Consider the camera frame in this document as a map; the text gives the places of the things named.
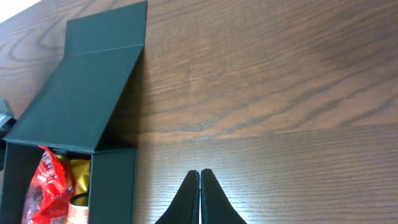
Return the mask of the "red Hacks candy bag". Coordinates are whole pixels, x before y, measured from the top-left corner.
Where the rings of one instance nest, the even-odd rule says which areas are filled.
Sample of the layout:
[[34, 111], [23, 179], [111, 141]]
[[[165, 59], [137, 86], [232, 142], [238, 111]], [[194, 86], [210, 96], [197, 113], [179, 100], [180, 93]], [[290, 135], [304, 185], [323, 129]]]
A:
[[64, 224], [69, 201], [75, 193], [75, 178], [68, 164], [46, 146], [26, 193], [21, 222]]

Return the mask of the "black box with hinged lid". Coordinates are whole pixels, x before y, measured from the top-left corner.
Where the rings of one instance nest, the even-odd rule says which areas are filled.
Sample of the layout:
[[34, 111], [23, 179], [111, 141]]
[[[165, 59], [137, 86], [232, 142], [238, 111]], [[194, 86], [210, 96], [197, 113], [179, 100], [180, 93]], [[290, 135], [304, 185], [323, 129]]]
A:
[[102, 137], [141, 60], [145, 1], [67, 22], [64, 56], [5, 136], [1, 222], [20, 223], [43, 148], [91, 158], [90, 223], [134, 221], [137, 151]]

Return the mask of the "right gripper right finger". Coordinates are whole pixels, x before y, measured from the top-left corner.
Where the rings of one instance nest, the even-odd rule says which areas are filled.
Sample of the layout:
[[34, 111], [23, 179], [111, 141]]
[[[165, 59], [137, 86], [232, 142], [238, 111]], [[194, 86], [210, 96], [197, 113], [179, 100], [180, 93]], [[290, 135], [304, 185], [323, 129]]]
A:
[[229, 202], [211, 169], [201, 171], [201, 222], [203, 224], [246, 224]]

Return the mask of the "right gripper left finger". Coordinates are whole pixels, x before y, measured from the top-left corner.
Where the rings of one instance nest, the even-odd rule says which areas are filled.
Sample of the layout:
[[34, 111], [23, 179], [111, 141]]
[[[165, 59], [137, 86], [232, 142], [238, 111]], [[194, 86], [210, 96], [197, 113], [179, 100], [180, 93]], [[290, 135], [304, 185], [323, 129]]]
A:
[[199, 224], [200, 175], [187, 172], [168, 209], [155, 224]]

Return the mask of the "yellow Hacks candy bag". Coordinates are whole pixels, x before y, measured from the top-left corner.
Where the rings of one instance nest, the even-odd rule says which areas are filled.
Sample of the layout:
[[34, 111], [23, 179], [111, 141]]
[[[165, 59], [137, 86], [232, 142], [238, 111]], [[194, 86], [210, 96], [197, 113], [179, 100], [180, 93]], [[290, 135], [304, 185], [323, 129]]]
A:
[[57, 154], [55, 186], [59, 208], [66, 210], [70, 202], [76, 206], [88, 206], [90, 167], [88, 159], [72, 159]]

